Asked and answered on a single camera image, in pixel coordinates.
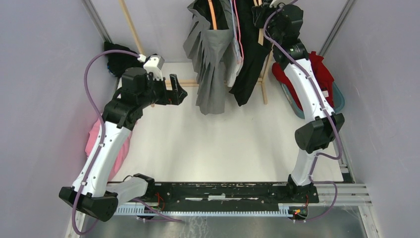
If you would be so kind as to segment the wooden hanger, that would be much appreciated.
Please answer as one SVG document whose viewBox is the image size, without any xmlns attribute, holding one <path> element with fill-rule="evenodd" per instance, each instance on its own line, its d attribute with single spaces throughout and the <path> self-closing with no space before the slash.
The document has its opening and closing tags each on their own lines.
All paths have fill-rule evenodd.
<svg viewBox="0 0 420 238">
<path fill-rule="evenodd" d="M 263 45 L 263 30 L 262 30 L 262 12 L 263 12 L 263 1 L 262 0 L 253 0 L 254 7 L 252 8 L 253 13 L 253 23 L 254 26 L 258 29 L 258 43 Z"/>
</svg>

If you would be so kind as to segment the pink wire hanger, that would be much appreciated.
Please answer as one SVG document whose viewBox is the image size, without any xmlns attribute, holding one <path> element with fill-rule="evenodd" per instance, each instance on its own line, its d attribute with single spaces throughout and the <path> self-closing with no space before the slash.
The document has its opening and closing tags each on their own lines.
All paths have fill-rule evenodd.
<svg viewBox="0 0 420 238">
<path fill-rule="evenodd" d="M 240 55 L 241 55 L 240 58 L 241 58 L 241 61 L 244 61 L 244 51 L 243 51 L 243 45 L 241 41 L 241 29 L 240 29 L 240 21 L 239 21 L 236 0 L 233 0 L 232 3 L 233 3 L 233 10 L 236 17 L 236 23 L 237 23 L 237 41 L 238 41 L 238 45 L 240 49 Z"/>
</svg>

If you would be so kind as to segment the black garment corner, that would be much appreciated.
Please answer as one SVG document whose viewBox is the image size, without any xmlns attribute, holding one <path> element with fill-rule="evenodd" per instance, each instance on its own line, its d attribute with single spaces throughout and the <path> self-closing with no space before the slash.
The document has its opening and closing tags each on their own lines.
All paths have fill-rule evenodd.
<svg viewBox="0 0 420 238">
<path fill-rule="evenodd" d="M 252 7 L 254 6 L 252 0 L 236 1 L 244 61 L 229 93 L 234 95 L 238 106 L 247 104 L 257 84 L 264 61 L 271 51 L 268 40 L 263 40 L 262 44 L 258 42 L 260 30 L 253 23 Z"/>
<path fill-rule="evenodd" d="M 109 50 L 123 50 L 136 54 L 135 51 L 129 49 L 128 47 L 105 41 L 104 51 Z M 106 57 L 108 59 L 107 68 L 109 72 L 117 78 L 120 78 L 128 68 L 143 67 L 143 63 L 138 61 L 135 56 L 122 53 L 112 53 L 106 55 Z"/>
</svg>

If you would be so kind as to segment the wooden clothes rack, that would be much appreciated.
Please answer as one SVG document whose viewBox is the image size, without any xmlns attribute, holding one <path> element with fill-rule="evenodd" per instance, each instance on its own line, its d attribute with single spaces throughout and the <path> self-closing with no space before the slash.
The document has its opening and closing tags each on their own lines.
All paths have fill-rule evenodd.
<svg viewBox="0 0 420 238">
<path fill-rule="evenodd" d="M 121 7 L 121 10 L 124 14 L 125 20 L 128 24 L 128 27 L 131 31 L 131 34 L 133 36 L 135 45 L 137 47 L 137 50 L 140 54 L 144 53 L 144 47 L 142 46 L 142 43 L 140 41 L 140 37 L 137 33 L 136 27 L 133 23 L 133 20 L 130 16 L 128 7 L 126 5 L 126 2 L 124 0 L 119 0 L 119 5 Z M 266 91 L 266 86 L 265 86 L 265 82 L 268 79 L 268 73 L 270 70 L 270 66 L 272 65 L 271 61 L 273 60 L 273 52 L 271 51 L 268 56 L 266 57 L 265 61 L 264 61 L 264 67 L 258 77 L 257 83 L 256 85 L 259 85 L 261 87 L 262 90 L 262 99 L 263 99 L 263 104 L 267 105 L 268 104 L 268 96 L 267 96 L 267 91 Z M 196 81 L 194 79 L 188 79 L 188 80 L 181 80 L 180 81 L 181 86 L 183 87 L 198 87 L 199 85 L 196 83 Z"/>
</svg>

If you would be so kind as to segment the orange plastic hanger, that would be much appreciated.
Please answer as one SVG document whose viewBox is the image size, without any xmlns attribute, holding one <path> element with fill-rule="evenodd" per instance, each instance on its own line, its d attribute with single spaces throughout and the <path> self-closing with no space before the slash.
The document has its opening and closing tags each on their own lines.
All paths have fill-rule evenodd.
<svg viewBox="0 0 420 238">
<path fill-rule="evenodd" d="M 214 10 L 212 0 L 208 0 L 208 5 L 209 5 L 209 9 L 210 9 L 212 28 L 213 28 L 213 30 L 217 30 L 217 20 L 216 20 L 216 15 L 215 15 L 215 10 Z"/>
</svg>

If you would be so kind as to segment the grey garment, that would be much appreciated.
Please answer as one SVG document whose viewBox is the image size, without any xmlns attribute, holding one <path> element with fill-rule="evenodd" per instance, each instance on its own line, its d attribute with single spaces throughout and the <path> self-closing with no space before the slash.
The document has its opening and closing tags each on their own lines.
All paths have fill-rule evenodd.
<svg viewBox="0 0 420 238">
<path fill-rule="evenodd" d="M 213 0 L 217 30 L 213 30 L 207 0 L 194 0 L 188 6 L 192 14 L 190 32 L 183 44 L 186 57 L 192 61 L 199 85 L 196 106 L 204 115 L 222 114 L 229 88 L 225 82 L 223 56 L 232 41 L 232 15 L 228 0 Z"/>
</svg>

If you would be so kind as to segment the white skirt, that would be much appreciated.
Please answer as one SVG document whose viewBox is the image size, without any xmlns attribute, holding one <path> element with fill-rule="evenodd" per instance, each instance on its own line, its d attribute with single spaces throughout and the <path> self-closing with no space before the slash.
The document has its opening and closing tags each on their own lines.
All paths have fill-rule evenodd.
<svg viewBox="0 0 420 238">
<path fill-rule="evenodd" d="M 225 82 L 228 87 L 233 87 L 236 81 L 236 77 L 239 75 L 243 66 L 243 57 L 241 54 L 241 47 L 237 40 L 237 35 L 234 33 L 234 37 L 228 45 L 223 61 L 225 63 Z"/>
</svg>

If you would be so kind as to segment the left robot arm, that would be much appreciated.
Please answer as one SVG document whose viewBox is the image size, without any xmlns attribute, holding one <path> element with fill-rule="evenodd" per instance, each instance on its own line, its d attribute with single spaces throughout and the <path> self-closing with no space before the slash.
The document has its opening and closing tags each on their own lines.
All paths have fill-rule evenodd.
<svg viewBox="0 0 420 238">
<path fill-rule="evenodd" d="M 171 89 L 165 80 L 140 67 L 127 69 L 110 102 L 100 115 L 99 135 L 88 160 L 72 186 L 62 187 L 59 197 L 76 211 L 102 222 L 108 221 L 117 208 L 135 198 L 148 202 L 156 195 L 155 180 L 135 174 L 133 178 L 108 185 L 108 177 L 124 142 L 133 131 L 143 110 L 152 105 L 180 105 L 188 93 L 177 75 L 170 74 Z"/>
</svg>

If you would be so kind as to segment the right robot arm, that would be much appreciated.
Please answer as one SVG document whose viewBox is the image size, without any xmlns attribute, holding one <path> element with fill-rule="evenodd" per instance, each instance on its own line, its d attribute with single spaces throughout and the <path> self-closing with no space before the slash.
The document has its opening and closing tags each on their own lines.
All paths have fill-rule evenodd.
<svg viewBox="0 0 420 238">
<path fill-rule="evenodd" d="M 295 89 L 306 122 L 295 131 L 299 153 L 286 188 L 292 202 L 312 193 L 317 158 L 337 139 L 345 121 L 343 114 L 337 114 L 328 103 L 316 81 L 309 53 L 299 38 L 303 15 L 303 10 L 292 2 L 281 5 L 277 0 L 265 0 L 252 7 L 253 23 L 274 45 L 274 59 Z"/>
</svg>

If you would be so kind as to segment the pink garment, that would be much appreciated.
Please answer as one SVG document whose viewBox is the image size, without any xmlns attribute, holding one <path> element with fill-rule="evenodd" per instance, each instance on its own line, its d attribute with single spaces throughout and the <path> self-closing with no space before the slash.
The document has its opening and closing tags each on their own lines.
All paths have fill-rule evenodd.
<svg viewBox="0 0 420 238">
<path fill-rule="evenodd" d="M 85 153 L 87 158 L 90 157 L 90 154 L 95 150 L 95 144 L 97 139 L 100 136 L 100 129 L 101 129 L 101 122 L 99 119 L 93 124 L 92 128 L 88 134 L 88 141 L 85 146 Z M 129 131 L 128 135 L 125 137 L 123 141 L 119 140 L 117 144 L 112 143 L 111 150 L 107 150 L 106 153 L 101 150 L 98 159 L 100 159 L 103 155 L 107 155 L 107 167 L 109 170 L 107 181 L 111 181 L 116 174 L 121 169 L 123 162 L 128 156 L 130 150 L 130 142 L 132 137 L 133 131 Z"/>
</svg>

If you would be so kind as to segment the red garment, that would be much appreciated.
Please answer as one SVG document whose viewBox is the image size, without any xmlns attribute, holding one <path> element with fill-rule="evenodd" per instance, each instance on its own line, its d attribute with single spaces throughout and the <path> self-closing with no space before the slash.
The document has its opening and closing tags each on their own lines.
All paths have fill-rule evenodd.
<svg viewBox="0 0 420 238">
<path fill-rule="evenodd" d="M 328 101 L 328 103 L 334 107 L 334 101 L 333 101 L 333 82 L 334 78 L 329 72 L 329 70 L 325 67 L 323 64 L 323 57 L 317 55 L 315 51 L 312 51 L 309 53 L 309 60 L 311 61 L 311 66 L 313 69 L 313 72 L 315 74 L 315 78 L 317 80 L 318 85 L 320 86 L 320 89 Z M 275 62 L 272 65 L 272 73 L 277 81 L 284 84 L 289 92 L 291 93 L 291 96 L 296 103 L 297 107 L 302 111 L 302 105 L 298 99 L 298 96 L 296 94 L 296 91 L 290 82 L 289 78 L 285 75 L 284 71 L 281 69 L 280 64 Z"/>
</svg>

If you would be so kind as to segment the teal laundry basket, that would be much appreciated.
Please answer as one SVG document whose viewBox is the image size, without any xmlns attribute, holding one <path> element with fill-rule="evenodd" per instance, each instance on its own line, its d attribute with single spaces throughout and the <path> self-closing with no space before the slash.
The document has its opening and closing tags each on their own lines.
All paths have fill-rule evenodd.
<svg viewBox="0 0 420 238">
<path fill-rule="evenodd" d="M 296 102 L 294 101 L 294 99 L 292 98 L 292 95 L 290 93 L 290 91 L 288 90 L 287 86 L 283 83 L 280 83 L 282 90 L 290 104 L 290 106 L 292 107 L 295 115 L 301 119 L 304 119 L 304 112 L 303 110 L 301 110 L 298 105 L 296 104 Z M 338 86 L 336 85 L 335 82 L 332 83 L 332 95 L 333 95 L 333 102 L 334 102 L 334 110 L 336 113 L 339 113 L 342 111 L 342 109 L 345 106 L 345 99 L 343 94 L 341 93 L 340 89 L 338 88 Z"/>
</svg>

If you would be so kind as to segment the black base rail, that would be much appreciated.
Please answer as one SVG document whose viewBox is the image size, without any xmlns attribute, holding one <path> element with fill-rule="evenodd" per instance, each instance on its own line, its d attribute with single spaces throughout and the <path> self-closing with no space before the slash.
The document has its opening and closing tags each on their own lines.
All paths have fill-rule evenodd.
<svg viewBox="0 0 420 238">
<path fill-rule="evenodd" d="M 164 212 L 277 211 L 279 204 L 319 203 L 315 186 L 295 192 L 285 182 L 156 182 L 140 199 Z"/>
</svg>

